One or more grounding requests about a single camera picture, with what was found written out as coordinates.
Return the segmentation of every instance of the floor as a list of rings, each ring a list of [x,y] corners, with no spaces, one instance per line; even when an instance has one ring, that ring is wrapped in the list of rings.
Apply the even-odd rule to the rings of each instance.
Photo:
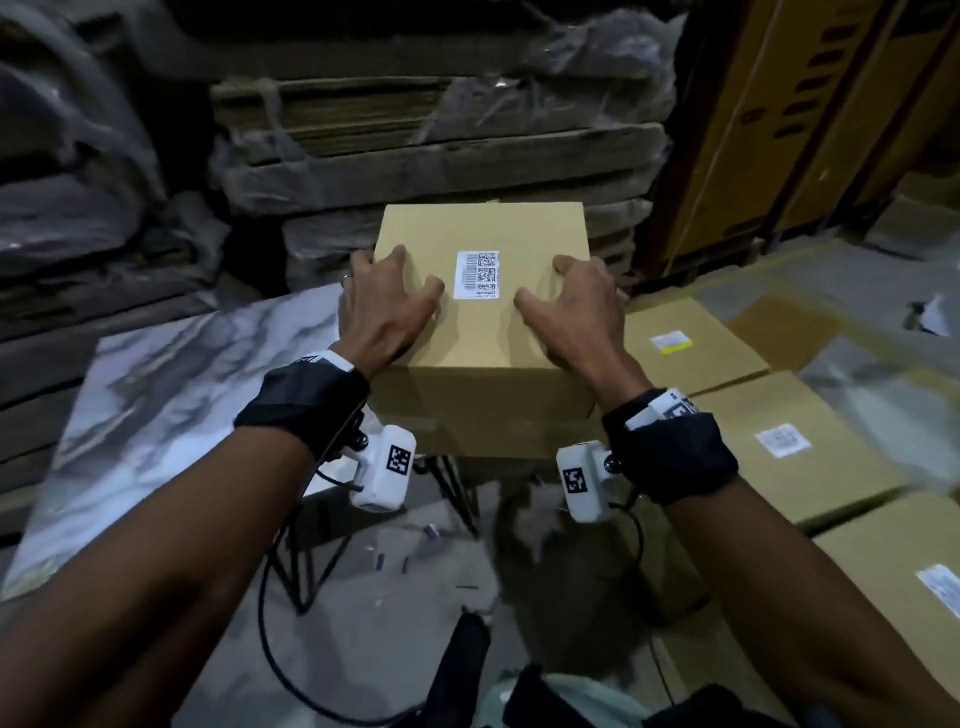
[[[906,260],[843,241],[791,241],[747,269],[724,269],[660,300],[694,296],[727,320],[764,293],[826,311],[841,333],[801,377],[917,488],[960,483],[960,322],[935,337],[902,327],[911,301],[960,291],[960,249]],[[279,663],[318,701],[356,717],[384,716],[422,700],[461,607],[486,614],[492,646],[482,691],[530,661],[585,674],[666,702],[630,554],[609,525],[577,526],[562,494],[516,461],[463,461],[479,485],[482,539],[472,540],[418,477],[406,515],[357,533],[318,602],[294,616],[270,582],[267,630]],[[550,477],[549,463],[540,472]],[[424,527],[439,532],[431,539]],[[337,543],[314,549],[319,573]],[[377,556],[384,555],[377,568]],[[0,569],[9,561],[0,552]],[[29,607],[29,600],[8,605]],[[332,725],[287,695],[261,654],[255,588],[174,720],[178,728]]]

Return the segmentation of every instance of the wooden pallet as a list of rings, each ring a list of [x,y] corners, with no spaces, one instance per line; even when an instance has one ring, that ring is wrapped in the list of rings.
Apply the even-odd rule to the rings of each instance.
[[[687,255],[679,255],[669,263],[664,263],[661,274],[656,277],[644,277],[635,271],[641,280],[630,290],[631,296],[655,293],[675,285],[689,285],[701,274],[738,265],[745,268],[753,265],[766,252],[767,241],[762,238],[727,240],[710,245]]]

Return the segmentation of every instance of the person's left hand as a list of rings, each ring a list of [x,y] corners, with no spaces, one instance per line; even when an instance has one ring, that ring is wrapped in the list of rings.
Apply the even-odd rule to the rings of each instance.
[[[344,278],[340,297],[340,341],[331,348],[367,380],[409,349],[440,305],[444,282],[428,276],[416,293],[403,285],[402,245],[378,263],[371,254],[350,256],[352,277]]]

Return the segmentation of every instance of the hand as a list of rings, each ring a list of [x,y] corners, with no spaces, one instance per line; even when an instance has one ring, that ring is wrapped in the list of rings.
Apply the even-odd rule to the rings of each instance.
[[[623,303],[604,262],[557,255],[553,267],[564,276],[556,301],[541,301],[526,288],[516,292],[514,305],[523,323],[587,381],[604,412],[653,389],[623,347]]]
[[[403,286],[402,245],[378,263],[370,253],[350,256],[353,276],[344,278],[340,297],[340,341],[330,347],[367,380],[408,350],[440,305],[444,282],[427,277],[416,293]]]

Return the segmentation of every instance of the marble-patterned sheet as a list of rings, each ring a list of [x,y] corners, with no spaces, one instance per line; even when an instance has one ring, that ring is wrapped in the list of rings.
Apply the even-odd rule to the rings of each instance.
[[[333,284],[100,341],[0,599],[43,584],[232,430],[264,373],[337,338]]]

